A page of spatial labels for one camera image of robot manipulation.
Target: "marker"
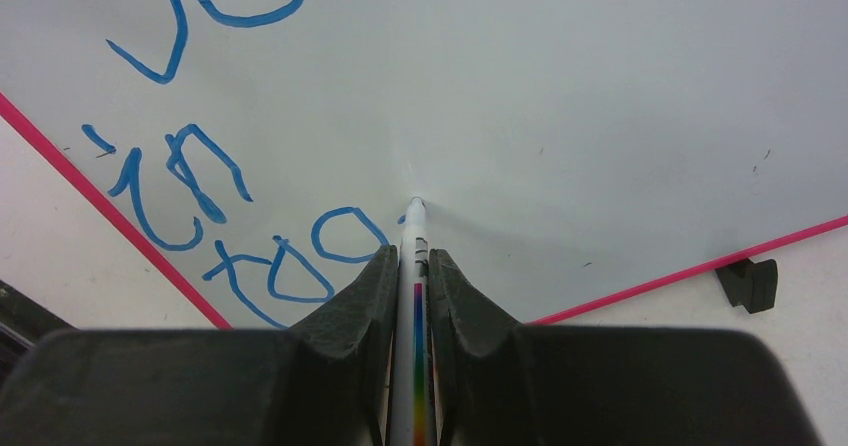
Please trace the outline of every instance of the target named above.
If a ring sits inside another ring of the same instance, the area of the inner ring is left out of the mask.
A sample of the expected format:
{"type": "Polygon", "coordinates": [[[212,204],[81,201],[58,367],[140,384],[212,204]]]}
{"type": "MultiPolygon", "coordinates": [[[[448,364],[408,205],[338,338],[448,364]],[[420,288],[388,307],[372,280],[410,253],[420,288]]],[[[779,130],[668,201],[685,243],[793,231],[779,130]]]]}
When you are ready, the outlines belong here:
{"type": "Polygon", "coordinates": [[[390,446],[436,444],[427,335],[429,248],[424,223],[424,201],[412,198],[406,210],[400,243],[397,322],[392,349],[390,446]]]}

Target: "blue ink mark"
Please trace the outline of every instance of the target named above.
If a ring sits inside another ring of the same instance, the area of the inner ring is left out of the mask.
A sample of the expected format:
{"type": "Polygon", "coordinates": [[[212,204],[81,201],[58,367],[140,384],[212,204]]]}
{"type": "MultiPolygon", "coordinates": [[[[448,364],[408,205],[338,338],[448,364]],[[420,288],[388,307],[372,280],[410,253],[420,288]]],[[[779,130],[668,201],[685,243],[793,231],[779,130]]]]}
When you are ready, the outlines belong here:
{"type": "Polygon", "coordinates": [[[318,253],[318,256],[326,259],[332,259],[333,261],[338,261],[340,263],[351,264],[364,263],[374,257],[374,253],[359,257],[342,256],[340,254],[329,253],[326,249],[324,249],[324,246],[321,244],[321,228],[324,227],[324,223],[328,220],[343,214],[353,214],[366,228],[368,228],[368,231],[371,231],[371,234],[380,241],[381,245],[386,246],[389,244],[389,240],[386,239],[386,235],[380,231],[380,228],[378,228],[373,221],[368,219],[368,216],[365,216],[365,213],[363,213],[361,209],[352,207],[339,208],[322,214],[321,217],[315,220],[315,224],[312,225],[312,246],[315,248],[315,252],[318,253]]]}
{"type": "Polygon", "coordinates": [[[189,135],[194,135],[198,141],[203,143],[203,145],[206,146],[212,154],[217,156],[218,159],[220,159],[221,162],[229,168],[230,174],[233,176],[233,183],[235,183],[236,191],[238,191],[239,196],[241,196],[242,199],[247,202],[253,202],[253,198],[251,198],[250,194],[247,192],[247,186],[245,186],[244,179],[241,175],[241,168],[239,168],[235,161],[233,161],[227,153],[221,150],[214,141],[209,139],[209,136],[206,136],[206,133],[201,131],[196,124],[186,125],[184,128],[177,131],[176,136],[166,134],[165,142],[171,149],[171,155],[165,162],[165,167],[168,168],[168,171],[176,176],[180,182],[191,190],[191,194],[193,194],[194,198],[197,200],[197,205],[207,218],[209,218],[212,222],[224,224],[227,222],[226,215],[224,215],[221,208],[219,208],[209,196],[200,190],[200,186],[194,178],[194,173],[191,172],[191,168],[189,168],[188,163],[186,163],[185,157],[183,156],[183,144],[189,135]]]}
{"type": "Polygon", "coordinates": [[[268,294],[271,295],[272,298],[282,299],[285,301],[292,301],[295,303],[326,303],[333,297],[335,294],[335,290],[333,286],[327,281],[327,278],[324,277],[314,266],[309,264],[309,261],[300,254],[300,251],[294,249],[294,246],[289,244],[288,239],[283,239],[279,236],[273,237],[274,242],[277,243],[277,255],[274,256],[274,263],[271,265],[271,269],[268,271],[268,294]],[[309,274],[312,275],[321,286],[324,287],[324,290],[327,294],[323,298],[301,298],[299,296],[289,296],[287,294],[281,294],[277,292],[277,288],[275,283],[277,282],[277,271],[280,269],[280,266],[283,264],[283,257],[286,253],[291,253],[292,256],[303,266],[309,274]]]}
{"type": "Polygon", "coordinates": [[[265,26],[277,21],[282,21],[294,14],[295,11],[303,4],[303,0],[291,0],[288,4],[281,6],[267,13],[257,14],[254,16],[234,16],[231,14],[222,13],[212,0],[197,0],[203,9],[215,21],[234,28],[254,28],[256,26],[265,26]]]}
{"type": "Polygon", "coordinates": [[[262,318],[266,323],[280,329],[286,329],[287,326],[277,322],[274,318],[265,314],[258,306],[256,306],[250,299],[248,299],[247,295],[244,294],[244,291],[238,285],[238,278],[236,277],[236,268],[235,263],[237,261],[248,261],[251,263],[258,264],[270,264],[271,262],[264,258],[258,258],[256,256],[250,256],[247,254],[237,254],[233,257],[230,257],[227,254],[227,250],[224,249],[224,242],[220,239],[215,240],[215,251],[218,252],[218,256],[221,258],[221,264],[215,266],[211,270],[209,270],[206,274],[201,276],[204,281],[210,281],[214,278],[218,273],[222,270],[227,270],[227,279],[230,282],[230,289],[233,291],[233,294],[242,302],[247,309],[249,309],[253,314],[262,318]]]}
{"type": "Polygon", "coordinates": [[[82,132],[85,136],[91,140],[92,143],[96,144],[98,148],[102,149],[104,153],[114,153],[117,151],[114,146],[106,142],[105,139],[101,138],[97,131],[94,130],[94,126],[90,124],[82,125],[82,132]]]}
{"type": "Polygon", "coordinates": [[[132,148],[127,159],[124,161],[124,167],[121,168],[121,174],[118,176],[118,182],[107,193],[113,198],[121,193],[129,186],[130,198],[132,199],[133,210],[138,222],[141,225],[144,234],[153,241],[154,244],[166,251],[187,251],[200,243],[203,239],[203,227],[200,225],[200,220],[194,217],[194,237],[187,243],[170,244],[163,241],[147,221],[147,216],[144,213],[144,207],[141,204],[141,185],[139,184],[139,168],[141,166],[141,149],[132,148]]]}
{"type": "Polygon", "coordinates": [[[112,51],[118,54],[118,56],[124,58],[124,60],[130,63],[130,65],[132,65],[132,67],[134,67],[139,73],[159,84],[168,84],[172,79],[174,79],[174,76],[177,74],[177,68],[180,65],[180,58],[183,55],[183,50],[185,49],[186,42],[188,41],[188,20],[186,19],[185,9],[183,9],[182,2],[180,0],[170,1],[171,8],[174,10],[174,16],[177,21],[177,35],[174,39],[174,46],[171,48],[171,57],[168,59],[168,66],[163,74],[153,71],[145,66],[141,61],[135,59],[133,55],[126,52],[124,48],[108,39],[106,40],[106,43],[110,48],[112,48],[112,51]]]}

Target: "black clip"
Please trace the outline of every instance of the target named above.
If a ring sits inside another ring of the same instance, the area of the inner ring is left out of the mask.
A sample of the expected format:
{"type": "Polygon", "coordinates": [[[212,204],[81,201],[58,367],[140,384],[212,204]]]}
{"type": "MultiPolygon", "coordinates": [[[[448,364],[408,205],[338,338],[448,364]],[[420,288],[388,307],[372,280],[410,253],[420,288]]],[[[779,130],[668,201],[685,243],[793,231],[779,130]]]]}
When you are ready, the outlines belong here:
{"type": "Polygon", "coordinates": [[[741,304],[751,314],[774,307],[777,261],[755,263],[746,258],[715,271],[732,306],[741,304]]]}

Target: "red whiteboard edge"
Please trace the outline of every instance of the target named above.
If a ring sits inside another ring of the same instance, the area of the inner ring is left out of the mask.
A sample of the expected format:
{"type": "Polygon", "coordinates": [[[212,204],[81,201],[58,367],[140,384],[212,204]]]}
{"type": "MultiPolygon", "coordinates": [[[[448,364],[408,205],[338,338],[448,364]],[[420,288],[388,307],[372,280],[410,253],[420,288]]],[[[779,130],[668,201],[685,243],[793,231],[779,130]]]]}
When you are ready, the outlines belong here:
{"type": "MultiPolygon", "coordinates": [[[[64,176],[72,186],[77,188],[77,190],[86,199],[88,199],[88,201],[91,202],[91,204],[100,211],[100,213],[105,216],[106,219],[109,220],[109,222],[112,223],[112,225],[115,226],[115,228],[117,228],[118,231],[120,231],[121,234],[123,234],[124,237],[127,238],[127,240],[129,240],[129,242],[132,243],[133,246],[135,246],[141,254],[143,254],[144,257],[153,264],[153,266],[156,267],[156,269],[161,271],[162,274],[164,274],[165,277],[168,278],[168,280],[171,281],[171,283],[173,283],[174,286],[189,301],[191,301],[198,311],[206,316],[214,326],[221,329],[232,328],[230,323],[228,323],[227,320],[224,319],[224,317],[221,316],[221,314],[215,310],[215,308],[213,308],[212,305],[210,305],[196,289],[194,289],[194,286],[192,286],[191,283],[189,283],[188,280],[186,280],[185,277],[183,277],[183,275],[181,275],[167,259],[165,259],[162,253],[160,253],[159,250],[157,250],[156,247],[153,246],[153,244],[151,244],[150,241],[148,241],[147,238],[145,238],[144,235],[139,232],[138,229],[136,229],[135,226],[133,226],[120,211],[118,211],[118,208],[106,199],[106,197],[103,196],[103,194],[98,191],[93,184],[91,184],[91,181],[89,181],[80,172],[80,170],[78,170],[76,166],[74,166],[73,163],[71,163],[71,161],[68,160],[68,158],[66,158],[65,155],[62,154],[62,152],[59,151],[59,149],[56,148],[56,146],[54,146],[53,143],[51,143],[50,140],[48,140],[47,137],[44,136],[44,134],[42,134],[41,131],[39,131],[38,128],[36,128],[26,118],[26,116],[18,111],[18,109],[8,99],[6,99],[6,96],[2,93],[0,93],[0,116],[2,116],[13,128],[15,128],[18,134],[23,136],[23,138],[32,145],[36,151],[41,153],[41,155],[44,156],[44,159],[46,159],[48,163],[59,171],[59,174],[64,176]]],[[[681,281],[691,276],[706,273],[722,266],[727,266],[728,264],[735,263],[741,259],[763,254],[767,251],[771,251],[772,249],[786,246],[787,244],[792,244],[796,241],[801,241],[802,239],[823,234],[846,225],[848,225],[848,215],[819,224],[818,226],[807,228],[803,231],[798,231],[797,233],[788,234],[781,238],[766,241],[765,243],[739,251],[738,253],[724,256],[723,258],[706,262],[699,266],[669,274],[668,276],[664,276],[653,281],[648,281],[645,284],[634,286],[630,289],[590,301],[586,304],[581,304],[580,306],[576,306],[559,313],[554,313],[550,316],[545,316],[544,318],[531,321],[531,323],[557,323],[559,321],[608,306],[612,303],[623,301],[636,295],[647,293],[648,291],[653,291],[662,286],[681,281]]]]}
{"type": "Polygon", "coordinates": [[[110,223],[124,235],[136,249],[141,252],[159,271],[183,293],[191,304],[197,308],[217,328],[230,329],[232,326],[215,308],[209,304],[194,286],[177,271],[165,256],[156,249],[132,223],[118,211],[106,196],[91,184],[76,166],[62,154],[59,149],[47,139],[5,95],[0,93],[0,116],[8,122],[23,138],[47,160],[59,174],[79,191],[110,223]]]}
{"type": "Polygon", "coordinates": [[[781,246],[786,246],[787,244],[792,244],[796,241],[801,241],[802,239],[807,239],[812,236],[823,234],[846,225],[848,225],[848,216],[842,216],[841,218],[837,218],[826,223],[819,224],[818,226],[813,226],[811,228],[798,231],[797,233],[787,234],[786,236],[783,236],[781,238],[766,241],[765,243],[752,246],[748,249],[739,251],[738,253],[729,254],[727,256],[724,256],[723,258],[714,259],[699,266],[684,269],[683,271],[674,274],[669,274],[668,276],[664,276],[653,281],[648,281],[645,284],[640,284],[639,286],[634,286],[630,289],[625,289],[624,291],[620,291],[618,293],[611,294],[609,296],[596,299],[586,304],[581,304],[580,306],[575,306],[571,309],[567,309],[559,313],[554,313],[550,316],[545,316],[544,318],[537,319],[531,322],[534,324],[557,323],[559,321],[563,321],[568,318],[573,318],[574,316],[583,313],[588,313],[589,311],[593,311],[604,306],[608,306],[612,303],[623,301],[625,299],[632,298],[633,296],[642,293],[647,293],[648,291],[653,291],[662,286],[666,286],[668,284],[675,283],[677,281],[681,281],[683,279],[701,273],[706,273],[714,269],[721,268],[722,266],[727,266],[728,264],[735,263],[736,261],[740,261],[745,258],[750,258],[751,256],[756,256],[758,254],[763,254],[767,251],[771,251],[772,249],[777,249],[781,246]]]}

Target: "white board surface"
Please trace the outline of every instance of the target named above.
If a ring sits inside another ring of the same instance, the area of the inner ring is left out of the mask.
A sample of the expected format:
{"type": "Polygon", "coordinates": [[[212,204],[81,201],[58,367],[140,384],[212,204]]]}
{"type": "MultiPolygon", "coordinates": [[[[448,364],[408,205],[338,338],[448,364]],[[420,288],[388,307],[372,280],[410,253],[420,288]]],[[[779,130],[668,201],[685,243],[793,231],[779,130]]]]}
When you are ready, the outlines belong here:
{"type": "Polygon", "coordinates": [[[0,0],[0,90],[232,325],[413,195],[532,320],[846,214],[846,3],[0,0]]]}

